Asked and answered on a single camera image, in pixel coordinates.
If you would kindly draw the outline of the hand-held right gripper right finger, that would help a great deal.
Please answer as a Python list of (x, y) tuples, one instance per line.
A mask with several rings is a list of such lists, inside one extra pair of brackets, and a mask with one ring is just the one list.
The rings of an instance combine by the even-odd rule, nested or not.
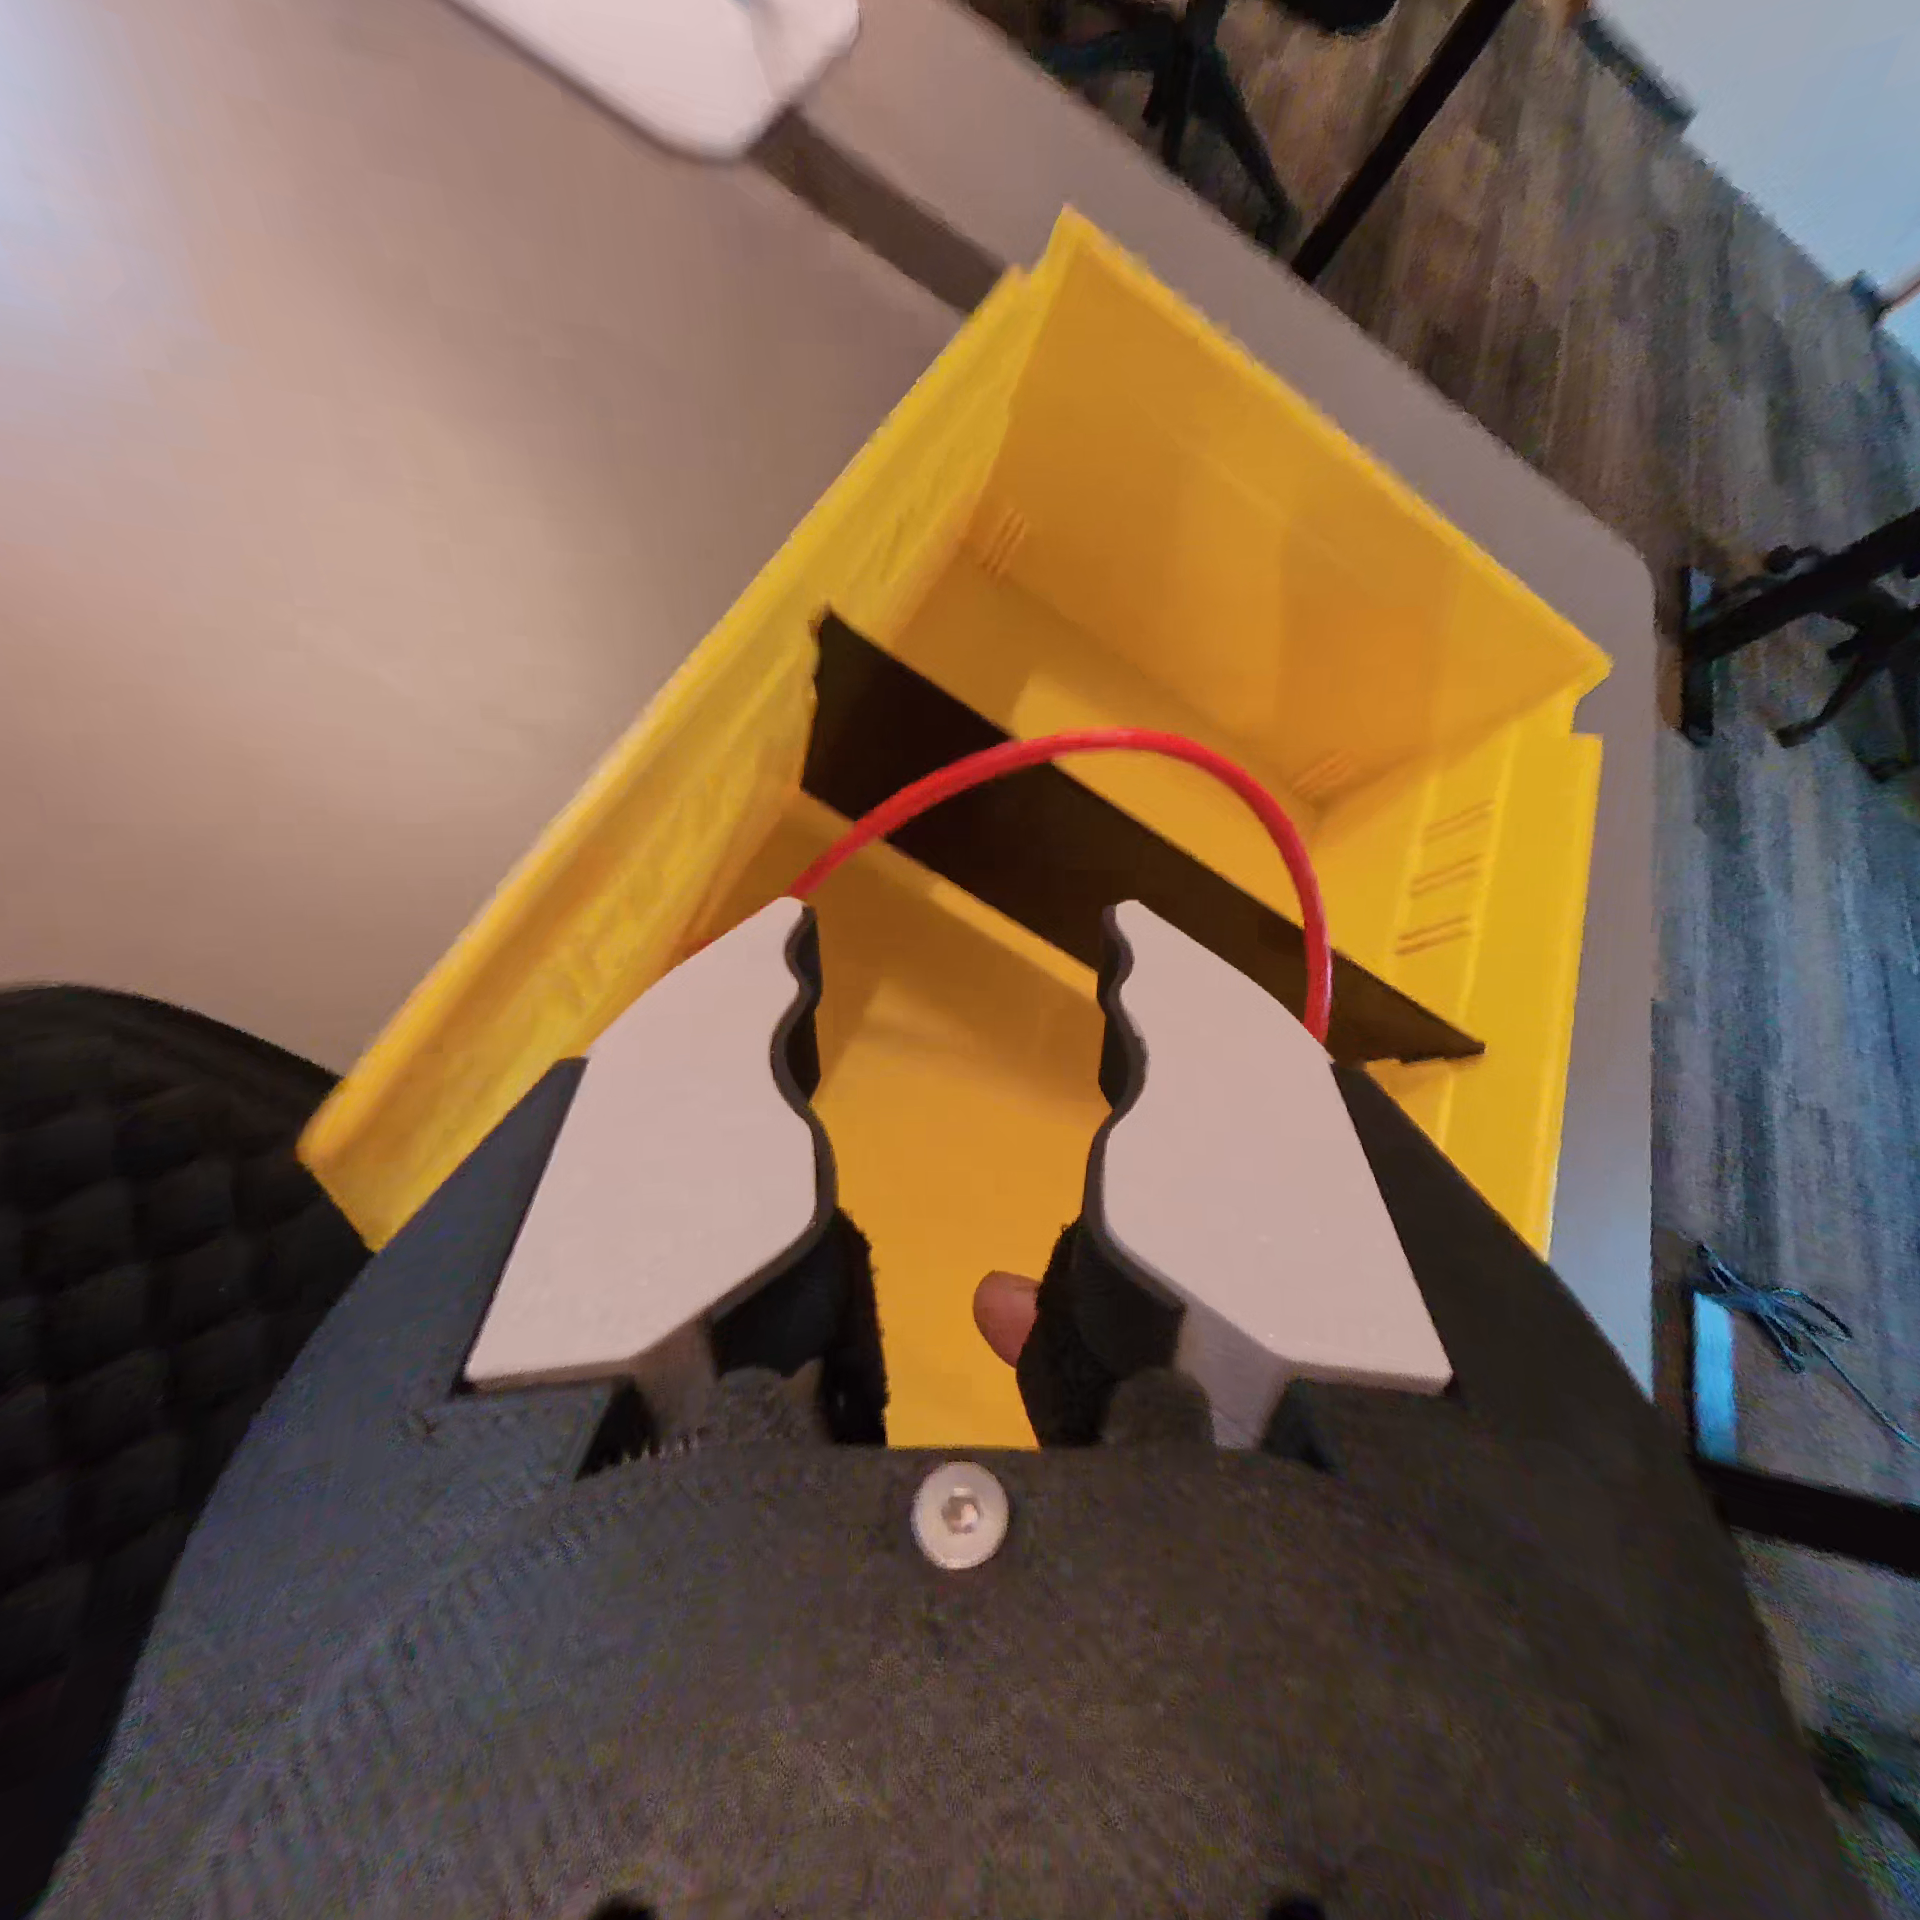
[(1443, 1395), (1455, 1366), (1323, 1045), (1147, 904), (1103, 931), (1091, 1351), (1195, 1383), (1221, 1448), (1256, 1448), (1299, 1380)]

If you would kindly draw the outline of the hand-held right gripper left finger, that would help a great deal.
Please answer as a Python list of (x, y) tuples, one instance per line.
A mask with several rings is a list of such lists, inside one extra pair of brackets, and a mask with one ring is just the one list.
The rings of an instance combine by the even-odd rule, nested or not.
[(658, 1420), (697, 1407), (719, 1320), (837, 1211), (821, 995), (816, 918), (781, 895), (602, 1032), (469, 1348), (474, 1391), (629, 1383)]

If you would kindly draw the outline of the yellow plastic bin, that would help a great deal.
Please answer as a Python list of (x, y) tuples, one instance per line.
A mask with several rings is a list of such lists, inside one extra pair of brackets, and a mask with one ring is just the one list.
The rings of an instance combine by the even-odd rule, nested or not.
[[(375, 1249), (548, 1065), (876, 799), (801, 792), (837, 615), (1000, 732), (1156, 729), (1305, 841), (1343, 965), (1469, 1045), (1368, 1071), (1538, 1252), (1601, 798), (1601, 646), (1064, 213), (429, 968), (299, 1141)], [(1089, 965), (871, 847), (816, 902), (824, 1119), (901, 1446), (1028, 1446), (970, 1324), (1098, 1127)]]

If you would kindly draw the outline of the black bin divider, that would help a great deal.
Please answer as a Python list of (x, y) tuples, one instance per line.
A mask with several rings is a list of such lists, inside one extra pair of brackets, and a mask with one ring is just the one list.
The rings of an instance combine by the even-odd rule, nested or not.
[[(837, 613), (824, 615), (816, 640), (816, 711), (801, 784), (849, 820), (1010, 740)], [(1020, 769), (945, 799), (891, 832), (889, 844), (1089, 967), (1100, 961), (1104, 911), (1141, 900), (1291, 1012), (1305, 1007), (1296, 918), (1100, 798), (1068, 765)]]

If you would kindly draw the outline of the black floor stand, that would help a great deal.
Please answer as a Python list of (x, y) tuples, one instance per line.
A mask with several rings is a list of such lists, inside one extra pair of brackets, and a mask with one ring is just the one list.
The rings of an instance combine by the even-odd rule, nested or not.
[(1716, 669), (1740, 651), (1803, 621), (1825, 619), (1845, 629), (1828, 649), (1840, 679), (1825, 707), (1773, 729), (1780, 747), (1794, 750), (1828, 729), (1876, 681), (1888, 683), (1901, 747), (1869, 759), (1866, 773), (1887, 784), (1913, 776), (1917, 768), (1917, 509), (1843, 549), (1776, 547), (1757, 571), (1732, 583), (1688, 567), (1680, 584), (1679, 624), (1679, 734), (1693, 747), (1714, 735)]

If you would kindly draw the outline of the black office chair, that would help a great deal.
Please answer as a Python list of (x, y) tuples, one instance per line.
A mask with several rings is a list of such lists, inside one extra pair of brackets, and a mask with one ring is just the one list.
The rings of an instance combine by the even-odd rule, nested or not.
[(1143, 124), (1160, 134), (1160, 156), (1179, 174), (1188, 132), (1210, 127), (1237, 159), (1257, 198), (1253, 238), (1271, 255), (1299, 231), (1300, 213), (1284, 189), (1263, 129), (1219, 45), (1226, 3), (1091, 3), (1109, 21), (1100, 35), (1073, 38), (1082, 5), (1041, 3), (1036, 60), (1064, 84), (1146, 78)]

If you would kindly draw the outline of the white document stand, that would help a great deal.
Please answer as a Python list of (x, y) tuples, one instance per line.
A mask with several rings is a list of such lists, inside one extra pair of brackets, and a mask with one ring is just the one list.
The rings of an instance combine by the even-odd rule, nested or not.
[(741, 159), (858, 41), (858, 3), (461, 3), (672, 152)]

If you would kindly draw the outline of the black desk frame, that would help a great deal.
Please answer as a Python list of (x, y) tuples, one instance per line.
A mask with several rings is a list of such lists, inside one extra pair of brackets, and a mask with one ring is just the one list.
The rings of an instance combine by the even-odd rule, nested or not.
[(1316, 283), (1330, 270), (1515, 6), (1517, 3), (1469, 3), (1455, 16), (1373, 145), (1293, 248), (1290, 270), (1299, 281)]

